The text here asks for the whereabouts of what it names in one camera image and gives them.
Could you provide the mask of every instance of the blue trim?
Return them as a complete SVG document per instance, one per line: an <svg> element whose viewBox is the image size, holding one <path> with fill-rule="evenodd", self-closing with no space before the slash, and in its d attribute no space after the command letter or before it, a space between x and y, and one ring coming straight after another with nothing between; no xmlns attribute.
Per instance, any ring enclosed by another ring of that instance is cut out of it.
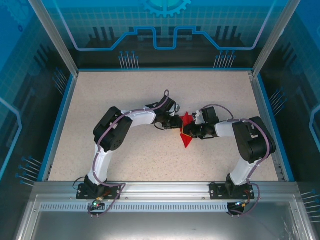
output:
<svg viewBox="0 0 320 240"><path fill-rule="evenodd" d="M121 68L79 68L81 72L160 72L160 71L217 71L217 72L251 72L250 67L240 68L214 68L214 67L182 67L182 68L135 68L135 69L121 69Z"/></svg>
<svg viewBox="0 0 320 240"><path fill-rule="evenodd" d="M66 102L67 102L67 98L69 96L69 93L72 90L71 86L73 85L74 81L75 81L75 78L71 74L70 78L68 80L68 84L66 86L63 98L62 98L62 102L61 102L61 105L60 105L60 108L59 108L59 112L58 112L58 114L56 116L56 119L55 119L55 123L54 123L54 126L53 126L51 137L50 137L50 140L49 140L49 143L48 143L48 147L46 148L46 151L45 151L45 155L44 155L44 158L43 158L42 166L40 168L40 172L39 172L39 175L38 175L38 178L37 178L38 182L42 182L43 181L43 178L44 178L44 176L46 174L46 171L47 171L47 165L50 164L49 158L50 158L51 151L54 148L55 139L56 139L56 135L57 135L57 132L58 132L59 125L66 120L66 119L63 119L63 112L65 112L65 108L69 108L69 106L66 105Z"/></svg>
<svg viewBox="0 0 320 240"><path fill-rule="evenodd" d="M15 136L14 136L14 139L11 143L11 146L10 146L10 149L4 159L4 162L3 162L3 165L1 167L1 170L0 170L0 182L1 182L1 179L2 177L4 176L4 173L5 173L5 170L8 166L8 163L9 163L9 160L11 158L11 155L16 147L16 144L17 144L17 141L18 141L18 138L21 134L21 131L22 131L22 121L21 121L21 116L20 116L20 112L12 105L10 105L6 100L4 100L2 97L0 97L0 103L3 104L5 107L7 107L15 116L16 116L16 120L18 122L18 130L16 131L15 133Z"/></svg>
<svg viewBox="0 0 320 240"><path fill-rule="evenodd" d="M58 3L57 3L57 0L53 0L54 4L55 4L55 7L56 7L56 10L63 22L63 25L72 41L72 44L74 46L74 48L78 51L81 51L81 52L92 52L92 51L113 51L125 38L126 36L135 36L135 35L138 35L138 31L139 30L151 30L152 31L152 36L153 36L153 47L156 49L156 50L174 50L176 49L177 47L177 42L178 42L178 30L192 30L192 34L193 35L203 35L216 49L218 50L246 50L246 51L251 51L253 49L256 48L258 42L259 42L259 39L267 25L267 22L269 21L269 18L270 18L270 15L272 14L273 12L273 9L275 8L276 6L276 3L277 3L278 0L274 0L273 4L271 5L270 9L269 9L269 12L268 14L266 15L265 17L265 20L261 26L261 29L253 43L253 46L252 47L221 47L219 46L213 39L212 37L210 37L210 35L206 32L206 31L198 31L197 30L197 26L177 26L175 27L174 31L173 31L173 46L164 46L164 47L160 47L158 46L158 43L157 43L157 31L156 29L153 27L153 26L134 26L133 27L133 31L131 32L125 32L111 47L101 47L101 48L80 48L78 47L77 43L76 43L76 40L75 38L73 37L72 33L71 33L71 30L70 28L68 27L68 24L61 12L61 9L59 8L58 6Z"/></svg>
<svg viewBox="0 0 320 240"><path fill-rule="evenodd" d="M258 75L258 81L259 81L259 84L260 84L260 87L261 87L261 91L262 91L262 95L263 95L263 98L264 98L264 101L265 101L266 108L268 110L268 113L269 113L269 116L270 116L270 119L271 119L271 124L272 124L272 127L273 127L274 132L275 132L275 137L277 139L277 142L278 142L278 145L279 145L279 148L280 148L279 150L280 150L281 155L282 155L284 168L285 168L284 170L287 173L288 180L290 182L294 182L295 178L294 178L294 175L292 173L292 170L291 170L291 167L290 167L290 163L289 163L289 160L288 160L288 156L287 156L287 153L286 153L286 150L285 150L285 146L284 146L284 143L282 142L282 139L281 139L281 136L280 136L280 132L279 132L279 129L278 129L278 125L277 125L277 122L276 122L276 118L274 116L274 113L272 112L272 108L271 108L271 105L270 105L270 102L269 102L269 99L268 99L267 91L266 91L265 85L264 85L264 83L262 81L260 73Z"/></svg>

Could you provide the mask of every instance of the aluminum frame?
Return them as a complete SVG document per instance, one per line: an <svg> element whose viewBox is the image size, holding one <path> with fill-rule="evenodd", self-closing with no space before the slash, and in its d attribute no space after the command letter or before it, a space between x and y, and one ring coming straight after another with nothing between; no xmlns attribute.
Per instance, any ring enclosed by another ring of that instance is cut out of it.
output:
<svg viewBox="0 0 320 240"><path fill-rule="evenodd" d="M28 0L70 73L77 77L78 67L41 0Z"/></svg>
<svg viewBox="0 0 320 240"><path fill-rule="evenodd" d="M301 0L288 0L288 3L284 7L277 23L275 24L268 40L266 41L258 59L253 66L253 76L257 77L261 69L265 65L269 55L276 46L279 38L284 32L287 24L289 23L292 15L295 13Z"/></svg>
<svg viewBox="0 0 320 240"><path fill-rule="evenodd" d="M273 128L273 124L272 124L270 114L268 112L267 104L262 93L262 88L256 77L254 77L252 74L249 74L249 78L250 78L253 94L256 100L257 107L259 109L261 119L263 120L267 129L270 131L270 134L274 139L276 149L278 149L277 151L275 151L275 153L272 154L273 163L274 163L274 166L276 167L276 174L279 178L279 181L289 181L289 176L285 166L284 158L282 156L281 151L279 151L280 149L279 142L276 136L275 129Z"/></svg>
<svg viewBox="0 0 320 240"><path fill-rule="evenodd" d="M117 203L129 205L132 203L230 202L228 200L210 200L209 184L210 182L128 182ZM260 187L260 201L262 203L290 203L293 220L296 223L301 239L316 239L296 182L263 181L256 182L256 184ZM70 204L91 202L90 200L77 200L75 198L76 191L72 188L72 185L73 182L67 181L36 182L16 239L29 240L32 238L42 203ZM55 212L65 212L65 210L57 209Z"/></svg>
<svg viewBox="0 0 320 240"><path fill-rule="evenodd" d="M52 139L52 145L50 145L50 143L49 143L48 148L50 148L50 149L49 150L47 149L46 155L44 156L45 160L43 160L44 164L42 164L42 166L41 166L40 173L39 173L39 176L37 179L38 181L47 181L50 176L51 167L53 165L53 162L54 162L57 150L58 150L59 141L60 141L62 131L63 131L64 125L65 125L65 122L67 119L69 107L70 107L71 100L72 100L72 97L75 92L78 77L73 76L72 79L70 79L69 81L70 81L70 83L68 83L66 91L65 91L66 96L63 96L62 103L60 106L60 108L63 107L62 114L59 119L58 118L56 119L55 124L58 124L57 130L55 133L52 133L52 134L54 134L54 137Z"/></svg>

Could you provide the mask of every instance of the vented metal strip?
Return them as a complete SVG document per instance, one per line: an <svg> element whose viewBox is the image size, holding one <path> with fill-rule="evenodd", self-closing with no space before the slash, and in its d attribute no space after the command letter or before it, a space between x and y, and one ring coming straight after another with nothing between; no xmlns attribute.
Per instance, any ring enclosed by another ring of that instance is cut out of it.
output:
<svg viewBox="0 0 320 240"><path fill-rule="evenodd" d="M94 212L104 212L111 203ZM91 203L56 203L45 202L41 204L41 212L87 212ZM110 212L147 212L147 213L199 213L199 212L228 212L226 202L117 202Z"/></svg>

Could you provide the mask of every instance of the glass enclosure wall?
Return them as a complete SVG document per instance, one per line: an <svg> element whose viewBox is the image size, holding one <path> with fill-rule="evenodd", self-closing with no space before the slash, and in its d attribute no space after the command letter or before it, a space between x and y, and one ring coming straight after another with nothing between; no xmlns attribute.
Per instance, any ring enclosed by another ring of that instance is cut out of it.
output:
<svg viewBox="0 0 320 240"><path fill-rule="evenodd" d="M250 215L239 219L226 212L109 212L98 220L86 212L40 212L32 240L103 239L106 235L126 240L301 239L288 202L260 202Z"/></svg>
<svg viewBox="0 0 320 240"><path fill-rule="evenodd" d="M43 0L80 69L252 68L287 0Z"/></svg>
<svg viewBox="0 0 320 240"><path fill-rule="evenodd" d="M0 239L14 238L70 77L28 1L0 1Z"/></svg>
<svg viewBox="0 0 320 240"><path fill-rule="evenodd" d="M319 11L318 0L300 2L261 71L293 175L302 193L312 189L320 191ZM311 219L316 221L313 217L317 215L320 212L312 213Z"/></svg>

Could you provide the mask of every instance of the red pyramid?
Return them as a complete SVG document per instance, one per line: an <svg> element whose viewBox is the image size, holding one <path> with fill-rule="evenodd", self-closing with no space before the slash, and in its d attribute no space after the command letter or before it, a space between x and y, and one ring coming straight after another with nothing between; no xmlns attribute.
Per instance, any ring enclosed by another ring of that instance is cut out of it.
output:
<svg viewBox="0 0 320 240"><path fill-rule="evenodd" d="M189 115L188 112L186 112L185 115L184 115L184 116L181 116L180 118L181 118L182 121L183 121L183 126L186 126L186 125L190 124L190 123L194 120L194 118L192 117L192 115ZM182 138L184 147L187 148L188 145L189 145L189 144L191 143L191 141L192 141L192 137L183 134L182 131L183 131L183 129L180 128L180 136L181 136L181 138Z"/></svg>

